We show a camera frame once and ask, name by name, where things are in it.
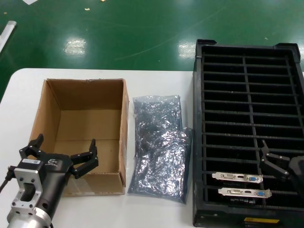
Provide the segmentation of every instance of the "yellow label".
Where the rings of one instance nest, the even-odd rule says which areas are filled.
[[[278,223],[278,219],[266,219],[266,218],[245,218],[244,221],[247,222],[264,222],[264,223]]]

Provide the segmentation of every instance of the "cardboard box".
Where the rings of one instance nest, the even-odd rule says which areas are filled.
[[[65,196],[125,193],[129,97],[125,80],[47,79],[31,139],[42,133],[46,153],[87,152],[96,139],[99,166],[76,180]]]

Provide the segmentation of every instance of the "green floor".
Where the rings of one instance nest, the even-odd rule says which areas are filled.
[[[0,0],[0,31],[8,20],[0,98],[26,67],[191,71],[198,38],[304,52],[303,0]]]

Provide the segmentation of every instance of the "black plastic tray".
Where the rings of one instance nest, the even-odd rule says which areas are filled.
[[[296,44],[229,47],[214,40],[197,41],[193,70],[194,226],[304,227],[304,203],[291,183],[269,175],[263,175],[260,184],[218,181],[211,176],[217,171],[263,174],[259,168],[263,139],[272,153],[290,158],[303,155],[303,88]],[[256,199],[255,205],[236,203],[218,193],[227,186],[270,189],[272,197]],[[280,221],[246,221],[251,218]]]

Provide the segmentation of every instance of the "metal bracket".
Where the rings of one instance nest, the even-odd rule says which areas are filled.
[[[212,174],[212,177],[217,180],[223,181],[239,181],[250,183],[261,183],[263,181],[262,175],[251,175],[241,173],[216,172]]]
[[[255,197],[255,198],[269,198],[272,196],[271,191],[255,190],[255,189],[233,189],[221,188],[218,190],[219,194],[223,196],[241,196],[241,197]]]
[[[19,185],[19,191],[12,202],[11,208],[17,214],[28,214],[35,208],[41,194],[42,185],[37,170],[15,169],[16,179]],[[34,194],[30,201],[24,201],[23,197],[26,194],[26,187],[33,188]]]

